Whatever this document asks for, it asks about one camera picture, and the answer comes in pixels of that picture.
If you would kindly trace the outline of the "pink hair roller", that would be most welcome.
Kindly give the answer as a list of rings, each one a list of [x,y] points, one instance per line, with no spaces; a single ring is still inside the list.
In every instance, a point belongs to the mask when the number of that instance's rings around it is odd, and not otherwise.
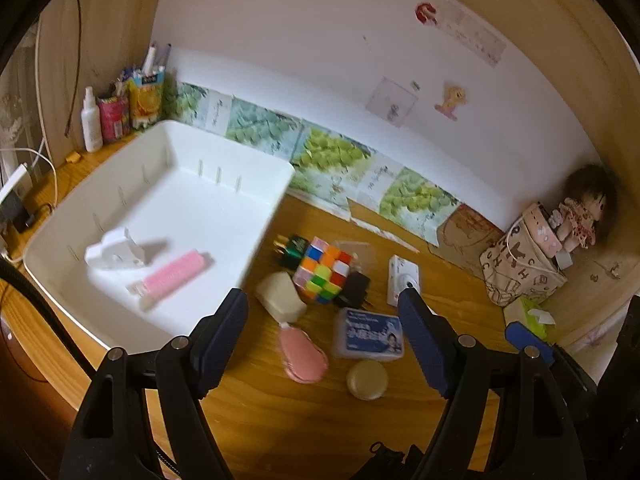
[[[129,284],[127,290],[131,296],[139,298],[142,309],[149,309],[197,278],[208,265],[208,259],[203,254],[191,250],[143,280]]]

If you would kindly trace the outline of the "white toy camera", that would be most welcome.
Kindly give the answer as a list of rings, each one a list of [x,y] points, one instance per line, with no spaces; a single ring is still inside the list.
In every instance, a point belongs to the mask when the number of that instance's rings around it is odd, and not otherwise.
[[[420,268],[412,261],[393,255],[388,263],[387,303],[396,307],[399,295],[406,288],[420,292]]]

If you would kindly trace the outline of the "round beige pouch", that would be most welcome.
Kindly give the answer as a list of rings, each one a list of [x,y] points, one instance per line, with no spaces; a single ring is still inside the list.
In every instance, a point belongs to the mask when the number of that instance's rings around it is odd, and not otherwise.
[[[388,375],[380,362],[362,360],[349,369],[346,385],[349,392],[359,400],[378,400],[387,389]]]

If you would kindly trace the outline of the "blue label floss box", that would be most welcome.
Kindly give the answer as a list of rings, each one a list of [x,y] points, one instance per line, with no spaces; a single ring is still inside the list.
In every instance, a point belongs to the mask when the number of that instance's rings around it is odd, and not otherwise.
[[[393,361],[404,356],[404,332],[395,315],[343,309],[334,328],[334,356],[342,359]]]

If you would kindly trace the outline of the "white plastic clip holder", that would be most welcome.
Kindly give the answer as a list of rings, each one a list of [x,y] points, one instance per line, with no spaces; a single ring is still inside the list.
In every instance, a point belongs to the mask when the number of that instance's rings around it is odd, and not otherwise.
[[[127,228],[106,232],[85,250],[85,263],[96,270],[127,270],[145,266],[145,252]]]

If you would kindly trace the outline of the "white plastic storage tray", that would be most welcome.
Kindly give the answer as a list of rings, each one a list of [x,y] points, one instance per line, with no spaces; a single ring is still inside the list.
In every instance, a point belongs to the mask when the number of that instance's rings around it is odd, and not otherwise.
[[[103,348],[156,350],[186,335],[242,284],[294,174],[286,160],[166,120],[80,182],[29,241],[25,268]],[[141,269],[94,270],[87,247],[117,228],[146,253]],[[191,250],[207,268],[152,307],[128,292]]]

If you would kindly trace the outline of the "colourful puzzle cube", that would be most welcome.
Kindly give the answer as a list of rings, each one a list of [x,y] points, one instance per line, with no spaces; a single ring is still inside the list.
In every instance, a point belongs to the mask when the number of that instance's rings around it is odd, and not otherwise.
[[[298,292],[307,300],[328,304],[344,288],[354,257],[315,237],[293,275]]]

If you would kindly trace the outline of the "green tissue pack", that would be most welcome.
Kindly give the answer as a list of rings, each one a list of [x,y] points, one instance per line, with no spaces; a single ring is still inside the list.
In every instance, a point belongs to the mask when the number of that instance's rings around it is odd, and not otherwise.
[[[555,324],[550,312],[542,310],[539,304],[525,296],[519,296],[502,309],[504,322],[509,325],[520,322],[530,332],[546,340],[549,327]]]

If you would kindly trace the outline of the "beige letter print bag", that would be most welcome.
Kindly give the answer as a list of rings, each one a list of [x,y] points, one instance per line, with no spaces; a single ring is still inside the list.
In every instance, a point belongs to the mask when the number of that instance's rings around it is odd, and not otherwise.
[[[567,282],[552,261],[560,248],[540,203],[529,205],[506,234],[480,255],[489,299],[499,307],[521,296],[537,302],[548,299]]]

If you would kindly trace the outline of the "brown haired doll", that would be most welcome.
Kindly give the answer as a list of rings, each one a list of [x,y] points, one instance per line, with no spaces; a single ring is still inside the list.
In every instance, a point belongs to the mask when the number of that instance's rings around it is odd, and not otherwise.
[[[617,190],[603,166],[588,164],[572,172],[564,186],[564,198],[552,210],[548,222],[564,252],[588,249],[604,242],[617,214]]]

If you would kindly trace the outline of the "beige rectangular eraser block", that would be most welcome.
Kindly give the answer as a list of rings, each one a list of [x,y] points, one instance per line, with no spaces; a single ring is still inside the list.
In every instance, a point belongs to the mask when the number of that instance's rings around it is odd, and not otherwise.
[[[279,324],[296,323],[306,312],[306,304],[298,296],[292,278],[285,271],[264,278],[256,287],[255,295]]]

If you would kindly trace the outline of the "green black plug adapter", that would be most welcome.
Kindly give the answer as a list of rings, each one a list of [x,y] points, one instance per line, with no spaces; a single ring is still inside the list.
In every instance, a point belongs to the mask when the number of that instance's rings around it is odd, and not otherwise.
[[[280,258],[280,265],[290,271],[295,271],[302,262],[309,240],[299,235],[289,237],[278,235],[273,241],[273,247]]]

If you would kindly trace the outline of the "white power strip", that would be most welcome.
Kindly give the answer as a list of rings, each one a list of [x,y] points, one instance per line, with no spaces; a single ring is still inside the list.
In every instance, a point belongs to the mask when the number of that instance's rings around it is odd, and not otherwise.
[[[32,190],[32,176],[26,164],[19,164],[1,188],[1,234],[25,209],[24,201]]]

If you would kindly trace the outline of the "grape print paper backdrop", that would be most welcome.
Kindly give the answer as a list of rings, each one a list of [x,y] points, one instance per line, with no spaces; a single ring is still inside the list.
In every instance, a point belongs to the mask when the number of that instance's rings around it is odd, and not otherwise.
[[[460,200],[412,169],[344,134],[166,75],[163,114],[283,159],[288,192],[350,216],[355,203],[437,245],[437,230]]]

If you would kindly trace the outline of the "pink can pen holder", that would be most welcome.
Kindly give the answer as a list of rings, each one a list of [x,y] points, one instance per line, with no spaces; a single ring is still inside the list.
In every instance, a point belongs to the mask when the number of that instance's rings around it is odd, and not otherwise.
[[[129,99],[126,94],[98,99],[103,142],[111,144],[130,133]]]

